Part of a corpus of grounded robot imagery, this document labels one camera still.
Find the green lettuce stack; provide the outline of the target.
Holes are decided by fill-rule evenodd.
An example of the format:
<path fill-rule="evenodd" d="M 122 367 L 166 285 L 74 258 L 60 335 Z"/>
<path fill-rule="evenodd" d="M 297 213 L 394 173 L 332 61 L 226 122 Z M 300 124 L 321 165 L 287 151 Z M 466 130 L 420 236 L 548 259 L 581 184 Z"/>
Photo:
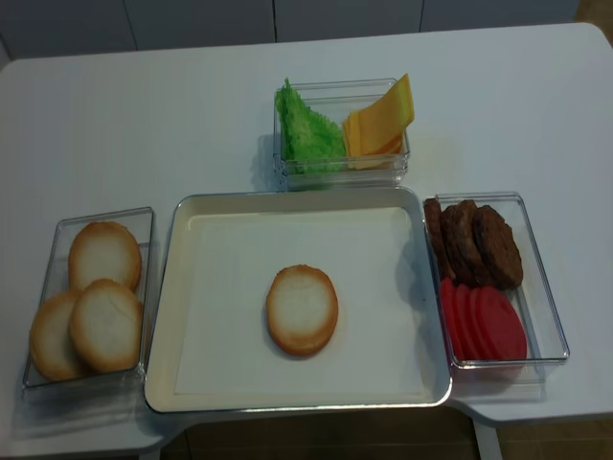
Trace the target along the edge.
<path fill-rule="evenodd" d="M 345 146 L 339 125 L 307 106 L 288 78 L 276 93 L 275 105 L 288 171 L 292 174 L 340 172 Z"/>

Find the flat yellow cheese stack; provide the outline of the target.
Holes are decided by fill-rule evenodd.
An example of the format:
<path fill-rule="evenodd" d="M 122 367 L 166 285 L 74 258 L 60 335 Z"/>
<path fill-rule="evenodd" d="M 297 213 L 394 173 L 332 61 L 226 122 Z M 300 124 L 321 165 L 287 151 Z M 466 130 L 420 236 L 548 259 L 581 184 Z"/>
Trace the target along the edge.
<path fill-rule="evenodd" d="M 376 160 L 378 156 L 402 153 L 404 144 L 402 134 L 397 135 L 393 140 L 378 149 L 366 150 L 362 146 L 359 116 L 356 111 L 351 112 L 348 118 L 343 121 L 342 134 L 347 157 L 347 168 L 350 170 L 383 167 L 387 164 L 387 161 Z"/>

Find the bottom bun on tray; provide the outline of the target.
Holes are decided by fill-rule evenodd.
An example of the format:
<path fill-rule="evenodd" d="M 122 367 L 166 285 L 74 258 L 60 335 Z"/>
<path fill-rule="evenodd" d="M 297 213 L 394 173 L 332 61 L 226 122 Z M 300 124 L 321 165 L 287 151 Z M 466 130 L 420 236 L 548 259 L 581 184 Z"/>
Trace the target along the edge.
<path fill-rule="evenodd" d="M 339 314 L 329 276 L 306 264 L 277 273 L 266 295 L 265 310 L 271 338 L 294 357 L 319 353 L 332 338 Z"/>

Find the white paper tray liner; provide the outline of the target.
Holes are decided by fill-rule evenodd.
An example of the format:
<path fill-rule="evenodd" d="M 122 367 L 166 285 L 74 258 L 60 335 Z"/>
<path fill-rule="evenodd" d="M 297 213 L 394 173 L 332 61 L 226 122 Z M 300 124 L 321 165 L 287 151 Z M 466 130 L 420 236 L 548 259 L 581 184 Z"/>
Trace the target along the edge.
<path fill-rule="evenodd" d="M 424 389 L 415 227 L 405 210 L 195 218 L 190 231 L 196 250 L 178 391 L 342 400 Z M 272 281 L 291 265 L 324 271 L 339 301 L 329 344 L 306 359 L 272 342 L 263 313 Z"/>

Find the left brown meat patty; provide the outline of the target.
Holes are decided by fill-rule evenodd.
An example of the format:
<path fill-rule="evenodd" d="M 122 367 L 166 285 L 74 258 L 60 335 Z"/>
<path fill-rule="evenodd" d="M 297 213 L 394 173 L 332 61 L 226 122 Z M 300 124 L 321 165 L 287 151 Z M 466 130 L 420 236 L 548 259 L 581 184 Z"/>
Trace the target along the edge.
<path fill-rule="evenodd" d="M 430 245 L 436 256 L 437 266 L 441 279 L 449 278 L 455 281 L 455 272 L 448 260 L 441 228 L 442 209 L 436 198 L 428 198 L 423 202 L 425 224 L 427 227 Z"/>

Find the brown meat patty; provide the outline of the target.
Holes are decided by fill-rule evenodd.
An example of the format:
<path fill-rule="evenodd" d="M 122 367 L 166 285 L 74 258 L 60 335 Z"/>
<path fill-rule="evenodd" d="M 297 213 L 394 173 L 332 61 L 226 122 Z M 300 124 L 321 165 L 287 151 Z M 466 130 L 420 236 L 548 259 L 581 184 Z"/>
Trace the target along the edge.
<path fill-rule="evenodd" d="M 491 206 L 478 207 L 473 215 L 473 235 L 481 258 L 495 285 L 518 288 L 523 281 L 521 256 L 511 228 Z"/>
<path fill-rule="evenodd" d="M 442 209 L 436 198 L 428 198 L 423 202 L 425 224 L 427 227 L 430 245 L 436 256 L 437 266 L 441 279 L 449 278 L 455 281 L 455 272 L 448 260 L 441 228 Z"/>
<path fill-rule="evenodd" d="M 477 206 L 472 199 L 447 206 L 441 218 L 443 242 L 457 283 L 469 287 L 493 286 L 495 282 L 473 235 L 476 210 Z"/>

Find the leftmost red tomato slice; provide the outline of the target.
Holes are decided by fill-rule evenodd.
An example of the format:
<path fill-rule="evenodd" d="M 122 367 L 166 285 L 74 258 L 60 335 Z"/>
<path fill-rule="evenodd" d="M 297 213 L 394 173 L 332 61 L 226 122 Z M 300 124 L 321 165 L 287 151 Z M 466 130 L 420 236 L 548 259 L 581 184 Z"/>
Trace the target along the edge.
<path fill-rule="evenodd" d="M 462 341 L 458 332 L 455 315 L 456 289 L 453 284 L 453 281 L 450 278 L 444 278 L 441 281 L 440 294 L 443 305 L 445 324 L 451 339 L 454 356 L 457 360 L 463 360 L 465 358 L 465 354 L 462 347 Z"/>

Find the red tomato slice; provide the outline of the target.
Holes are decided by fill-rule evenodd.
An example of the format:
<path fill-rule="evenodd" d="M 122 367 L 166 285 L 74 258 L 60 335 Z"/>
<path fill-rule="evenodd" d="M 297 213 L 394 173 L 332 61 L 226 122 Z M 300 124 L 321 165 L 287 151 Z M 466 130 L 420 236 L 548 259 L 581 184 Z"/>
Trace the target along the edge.
<path fill-rule="evenodd" d="M 489 349 L 485 336 L 477 322 L 476 313 L 481 292 L 482 289 L 477 287 L 474 288 L 469 294 L 467 305 L 468 329 L 470 337 L 472 338 L 477 350 L 475 360 L 491 360 L 491 350 Z"/>
<path fill-rule="evenodd" d="M 440 294 L 443 305 L 445 324 L 451 339 L 454 356 L 457 360 L 463 360 L 465 358 L 465 354 L 462 347 L 462 341 L 458 332 L 455 315 L 456 289 L 453 284 L 453 281 L 450 278 L 444 278 L 441 281 Z"/>
<path fill-rule="evenodd" d="M 504 292 L 482 287 L 475 314 L 489 360 L 523 360 L 527 357 L 523 325 Z"/>
<path fill-rule="evenodd" d="M 475 345 L 469 328 L 468 301 L 470 289 L 463 284 L 457 285 L 455 297 L 455 316 L 458 335 L 463 349 L 462 360 L 476 360 L 479 358 L 479 351 Z"/>

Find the middle brown meat patty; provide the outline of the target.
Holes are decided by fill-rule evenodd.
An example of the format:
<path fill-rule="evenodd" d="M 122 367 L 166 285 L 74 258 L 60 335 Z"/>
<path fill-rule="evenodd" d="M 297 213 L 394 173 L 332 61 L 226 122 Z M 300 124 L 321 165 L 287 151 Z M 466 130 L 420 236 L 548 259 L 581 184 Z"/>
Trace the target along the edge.
<path fill-rule="evenodd" d="M 477 206 L 472 199 L 447 206 L 441 218 L 443 242 L 457 283 L 469 287 L 493 286 L 495 282 L 473 235 L 476 210 Z"/>

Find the right brown meat patty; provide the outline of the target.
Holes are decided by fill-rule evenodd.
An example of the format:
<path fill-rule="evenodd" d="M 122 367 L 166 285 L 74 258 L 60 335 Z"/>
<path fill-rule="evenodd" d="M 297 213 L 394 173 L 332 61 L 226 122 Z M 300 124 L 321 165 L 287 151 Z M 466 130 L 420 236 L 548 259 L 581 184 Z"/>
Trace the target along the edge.
<path fill-rule="evenodd" d="M 521 256 L 511 228 L 491 206 L 478 207 L 473 215 L 473 235 L 481 258 L 495 285 L 518 288 L 523 281 Z"/>

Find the back bun slice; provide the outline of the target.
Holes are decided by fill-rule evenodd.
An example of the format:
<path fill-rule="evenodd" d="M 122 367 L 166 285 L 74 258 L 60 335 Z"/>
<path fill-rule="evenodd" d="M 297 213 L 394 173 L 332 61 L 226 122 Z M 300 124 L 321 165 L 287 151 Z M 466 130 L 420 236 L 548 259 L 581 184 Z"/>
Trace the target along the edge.
<path fill-rule="evenodd" d="M 135 291 L 141 273 L 138 242 L 120 223 L 94 221 L 75 236 L 68 256 L 70 289 L 84 290 L 99 279 L 109 279 Z"/>

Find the front right bun slice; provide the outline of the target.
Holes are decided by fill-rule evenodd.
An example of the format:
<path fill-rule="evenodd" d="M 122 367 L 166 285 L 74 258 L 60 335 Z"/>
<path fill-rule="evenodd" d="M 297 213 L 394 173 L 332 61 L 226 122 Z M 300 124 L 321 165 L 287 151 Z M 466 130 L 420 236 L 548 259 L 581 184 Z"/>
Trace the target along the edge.
<path fill-rule="evenodd" d="M 127 287 L 110 279 L 90 284 L 78 297 L 69 335 L 78 356 L 93 370 L 110 373 L 138 363 L 143 305 Z"/>

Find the front red tomato slice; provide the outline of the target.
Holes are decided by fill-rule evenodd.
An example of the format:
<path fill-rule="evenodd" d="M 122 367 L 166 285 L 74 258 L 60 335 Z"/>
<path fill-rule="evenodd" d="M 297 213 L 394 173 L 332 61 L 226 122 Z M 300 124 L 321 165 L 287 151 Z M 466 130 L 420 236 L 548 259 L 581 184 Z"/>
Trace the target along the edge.
<path fill-rule="evenodd" d="M 482 287 L 475 314 L 489 360 L 523 360 L 527 357 L 523 325 L 504 292 Z"/>

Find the front left bun slice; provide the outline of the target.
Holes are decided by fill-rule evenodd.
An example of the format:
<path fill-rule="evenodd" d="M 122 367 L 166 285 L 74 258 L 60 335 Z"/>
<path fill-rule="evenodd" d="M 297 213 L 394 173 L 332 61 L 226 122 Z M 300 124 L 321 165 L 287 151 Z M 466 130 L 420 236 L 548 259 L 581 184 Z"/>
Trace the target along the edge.
<path fill-rule="evenodd" d="M 30 330 L 29 350 L 36 370 L 47 380 L 89 377 L 92 369 L 78 356 L 69 335 L 69 320 L 81 294 L 63 291 L 38 309 Z"/>

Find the white table leg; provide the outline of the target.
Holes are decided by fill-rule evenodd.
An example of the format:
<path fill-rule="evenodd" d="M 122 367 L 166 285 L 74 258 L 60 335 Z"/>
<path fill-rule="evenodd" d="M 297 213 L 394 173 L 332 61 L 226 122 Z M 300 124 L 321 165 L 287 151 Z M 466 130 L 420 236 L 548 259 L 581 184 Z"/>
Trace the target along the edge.
<path fill-rule="evenodd" d="M 481 460 L 502 460 L 502 450 L 499 444 L 495 428 L 472 420 L 472 425 L 477 442 L 479 458 Z"/>

